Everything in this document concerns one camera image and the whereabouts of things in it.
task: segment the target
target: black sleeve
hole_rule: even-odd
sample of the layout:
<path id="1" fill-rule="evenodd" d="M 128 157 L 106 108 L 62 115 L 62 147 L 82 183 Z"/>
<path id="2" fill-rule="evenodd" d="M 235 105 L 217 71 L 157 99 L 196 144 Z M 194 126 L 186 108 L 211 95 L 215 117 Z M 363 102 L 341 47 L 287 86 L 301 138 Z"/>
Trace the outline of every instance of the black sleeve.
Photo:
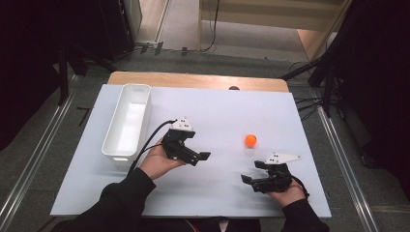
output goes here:
<path id="1" fill-rule="evenodd" d="M 282 232 L 328 232 L 330 228 L 319 219 L 306 199 L 298 200 L 284 207 L 286 221 Z"/>
<path id="2" fill-rule="evenodd" d="M 136 168 L 121 183 L 106 186 L 100 201 L 89 210 L 74 220 L 57 224 L 51 231 L 135 231 L 145 200 L 155 187 L 153 181 Z"/>

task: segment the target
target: orange ball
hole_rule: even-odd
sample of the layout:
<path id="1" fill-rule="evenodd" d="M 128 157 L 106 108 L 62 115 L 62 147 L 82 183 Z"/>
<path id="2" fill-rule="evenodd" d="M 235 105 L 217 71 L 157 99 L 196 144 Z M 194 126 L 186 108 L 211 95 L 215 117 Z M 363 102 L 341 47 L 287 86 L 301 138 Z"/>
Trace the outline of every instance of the orange ball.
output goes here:
<path id="1" fill-rule="evenodd" d="M 256 136 L 250 133 L 245 137 L 245 144 L 249 147 L 253 147 L 256 144 L 256 140 Z"/>

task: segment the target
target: gray floor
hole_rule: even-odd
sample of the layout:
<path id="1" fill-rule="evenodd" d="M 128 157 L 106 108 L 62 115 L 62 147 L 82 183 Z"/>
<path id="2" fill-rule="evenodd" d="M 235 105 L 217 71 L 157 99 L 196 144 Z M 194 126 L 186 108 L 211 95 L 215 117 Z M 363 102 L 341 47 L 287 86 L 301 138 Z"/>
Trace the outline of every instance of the gray floor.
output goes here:
<path id="1" fill-rule="evenodd" d="M 171 42 L 178 41 L 176 38 L 165 39 L 166 27 L 165 23 L 161 33 L 164 47 Z M 164 50 L 160 55 L 155 55 L 153 50 L 148 50 L 144 54 L 136 52 L 126 56 L 113 65 L 119 70 L 135 72 L 204 73 L 275 78 L 288 73 L 290 68 L 293 70 L 303 65 L 303 63 L 298 63 L 291 67 L 293 62 L 306 61 L 306 57 L 302 59 L 302 56 L 299 55 L 292 56 L 293 51 L 303 54 L 302 46 L 297 37 L 295 38 L 296 34 L 293 35 L 292 40 L 286 40 L 291 44 L 283 44 L 283 41 L 280 40 L 276 41 L 277 44 L 272 43 L 270 47 L 276 47 L 279 50 L 279 53 L 272 56 L 257 52 L 239 52 L 235 55 L 234 52 L 239 51 L 238 49 L 226 49 L 222 53 L 217 53 L 223 47 L 222 44 L 217 43 L 217 49 L 211 54 L 194 52 L 182 56 L 177 51 Z M 169 48 L 174 49 L 173 47 L 177 46 L 190 47 L 187 42 Z M 240 42 L 238 42 L 238 46 L 241 46 L 243 50 L 248 50 Z M 248 53 L 259 55 L 249 57 L 246 56 Z M 75 91 L 72 90 L 74 93 L 73 102 L 50 143 L 42 164 L 15 212 L 14 219 L 7 231 L 37 231 L 51 219 L 49 212 L 55 195 L 64 179 L 76 145 L 86 125 L 86 121 L 81 124 L 86 116 L 85 111 L 79 108 L 92 109 L 101 86 L 106 83 L 109 77 L 108 71 L 94 64 L 89 64 L 89 69 L 87 76 L 81 77 Z M 288 81 L 289 89 L 295 98 L 312 97 L 312 90 L 307 85 L 308 77 L 308 72 L 305 72 Z M 56 91 L 21 130 L 14 142 L 5 150 L 0 151 L 1 201 L 7 198 L 36 149 L 48 122 L 57 109 L 58 94 Z M 310 109 L 302 111 L 301 117 L 309 111 Z M 347 125 L 337 117 L 333 108 L 332 115 L 337 134 L 366 196 L 366 201 L 372 209 L 379 231 L 408 231 L 410 228 L 409 202 L 397 180 L 383 169 L 364 167 L 360 160 L 360 151 Z M 314 111 L 303 122 L 303 125 L 333 215 L 332 218 L 324 220 L 331 226 L 332 231 L 365 231 L 318 111 Z M 61 218 L 54 220 L 50 226 L 59 220 Z M 264 232 L 279 231 L 282 224 L 282 218 L 261 219 Z"/>

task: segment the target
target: floor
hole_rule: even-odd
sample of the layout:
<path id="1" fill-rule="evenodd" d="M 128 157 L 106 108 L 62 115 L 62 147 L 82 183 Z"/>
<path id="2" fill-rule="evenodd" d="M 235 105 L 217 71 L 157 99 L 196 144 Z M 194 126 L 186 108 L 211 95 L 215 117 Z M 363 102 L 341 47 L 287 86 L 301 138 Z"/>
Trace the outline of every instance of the floor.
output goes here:
<path id="1" fill-rule="evenodd" d="M 145 12 L 148 16 L 145 16 L 142 21 L 138 44 L 148 44 L 155 47 L 157 43 L 163 42 L 163 53 L 167 50 L 178 51 L 183 47 L 196 49 L 197 20 L 195 11 L 197 9 L 197 1 L 140 0 L 140 3 L 142 12 Z M 207 47 L 211 43 L 212 26 L 213 22 L 202 22 L 202 47 Z M 221 63 L 224 61 L 223 57 L 229 56 L 250 58 L 254 59 L 255 62 L 260 60 L 290 62 L 293 65 L 286 68 L 286 72 L 290 72 L 308 62 L 296 30 L 234 23 L 217 24 L 217 37 L 209 53 L 221 57 L 216 59 L 216 62 Z M 149 59 L 152 59 L 153 62 L 156 61 L 157 56 L 154 54 L 136 53 L 133 55 L 133 61 L 142 59 L 141 57 L 143 56 L 146 58 L 148 55 L 150 55 Z M 127 59 L 125 58 L 122 61 L 123 65 L 121 68 L 125 69 L 128 67 Z M 193 63 L 200 63 L 200 60 L 199 62 L 195 60 L 196 58 L 187 59 L 193 59 Z M 146 66 L 140 67 L 140 69 L 147 69 L 147 71 L 152 69 L 148 67 L 149 65 Z M 237 67 L 237 75 L 247 75 L 246 68 Z M 257 66 L 249 67 L 249 69 L 257 69 Z M 82 134 L 84 125 L 81 122 L 86 117 L 84 109 L 92 108 L 94 99 L 99 93 L 99 88 L 96 88 L 96 86 L 106 83 L 109 73 L 96 68 L 91 69 L 88 76 L 93 76 L 93 79 L 84 78 L 81 80 L 81 84 L 76 90 L 77 97 L 71 102 L 72 110 L 66 112 L 65 120 L 60 122 L 60 131 L 70 131 L 71 134 L 55 134 L 53 142 L 48 144 L 47 155 L 43 156 L 44 160 L 38 160 L 42 164 L 34 170 L 38 174 L 34 179 L 30 180 L 33 182 L 31 187 L 22 189 L 22 193 L 26 193 L 26 196 L 23 199 L 17 199 L 15 202 L 15 204 L 21 204 L 21 210 L 16 213 L 13 212 L 15 213 L 13 221 L 9 221 L 2 215 L 0 228 L 7 228 L 10 225 L 9 231 L 37 231 L 39 225 L 46 225 L 49 218 L 49 206 L 52 205 L 55 199 L 55 195 L 58 192 L 57 189 L 59 189 L 70 163 L 70 155 L 75 151 L 75 145 Z M 295 97 L 299 97 L 296 93 L 301 94 L 301 96 L 312 95 L 312 90 L 306 85 L 307 76 L 298 76 L 288 82 L 290 91 L 295 93 Z M 3 169 L 11 171 L 0 170 L 1 176 L 3 176 L 0 200 L 7 202 L 10 190 L 15 187 L 20 174 L 26 170 L 25 164 L 32 161 L 30 157 L 33 151 L 37 151 L 36 143 L 29 143 L 27 141 L 40 141 L 49 121 L 52 120 L 56 113 L 60 113 L 54 107 L 54 103 L 57 100 L 58 94 L 51 96 L 44 104 L 47 107 L 42 107 L 40 112 L 30 120 L 32 123 L 28 124 L 29 126 L 20 132 L 20 137 L 14 142 L 13 146 L 1 151 L 0 162 L 3 165 L 8 165 L 8 168 Z M 349 228 L 348 231 L 406 231 L 410 228 L 409 203 L 400 191 L 395 179 L 384 170 L 363 168 L 357 156 L 357 147 L 354 145 L 345 146 L 343 147 L 343 152 L 347 154 L 350 165 L 360 181 L 360 184 L 356 185 L 355 188 L 361 189 L 366 194 L 365 200 L 371 206 L 376 224 L 379 226 L 377 230 L 364 229 L 365 226 L 362 225 L 357 213 L 358 209 L 354 207 L 355 203 L 352 202 L 352 193 L 345 187 L 345 177 L 339 170 L 338 160 L 334 157 L 327 157 L 329 154 L 325 152 L 326 149 L 332 150 L 334 148 L 328 144 L 327 140 L 323 140 L 323 137 L 327 137 L 327 132 L 324 129 L 317 128 L 317 125 L 322 124 L 321 118 L 319 115 L 313 115 L 309 119 L 310 121 L 304 124 L 304 128 L 306 131 L 310 131 L 308 135 L 309 144 L 311 143 L 311 149 L 316 154 L 316 165 L 321 172 L 319 174 L 326 176 L 326 178 L 323 178 L 323 185 L 328 194 L 329 201 L 332 202 L 331 210 L 335 215 L 334 218 L 328 219 L 327 223 L 332 225 L 333 231 L 346 231 L 345 228 Z M 348 128 L 341 126 L 343 122 L 338 117 L 333 118 L 332 123 L 338 125 L 338 139 L 342 144 L 354 144 Z M 61 151 L 68 155 L 64 157 L 59 156 Z M 32 217 L 39 217 L 44 221 L 28 219 Z M 277 231 L 272 229 L 277 223 L 282 224 L 282 221 L 274 221 L 268 218 L 262 219 L 262 230 L 264 232 Z"/>

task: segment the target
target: black jacket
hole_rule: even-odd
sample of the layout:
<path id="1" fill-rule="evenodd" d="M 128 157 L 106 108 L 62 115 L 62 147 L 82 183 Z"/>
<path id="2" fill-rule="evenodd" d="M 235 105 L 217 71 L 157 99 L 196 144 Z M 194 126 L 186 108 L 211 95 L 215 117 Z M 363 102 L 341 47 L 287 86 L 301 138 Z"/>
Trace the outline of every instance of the black jacket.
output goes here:
<path id="1" fill-rule="evenodd" d="M 141 219 L 145 200 L 156 187 L 153 181 L 139 168 L 121 183 L 110 184 L 104 188 L 100 201 L 74 220 L 62 221 L 52 232 L 91 232 L 91 231 L 167 231 L 185 232 L 220 232 L 219 217 L 208 219 Z M 311 209 L 307 200 L 299 200 L 286 207 L 283 212 L 286 222 L 282 232 L 329 231 Z M 259 231 L 254 220 L 230 220 L 227 231 Z"/>

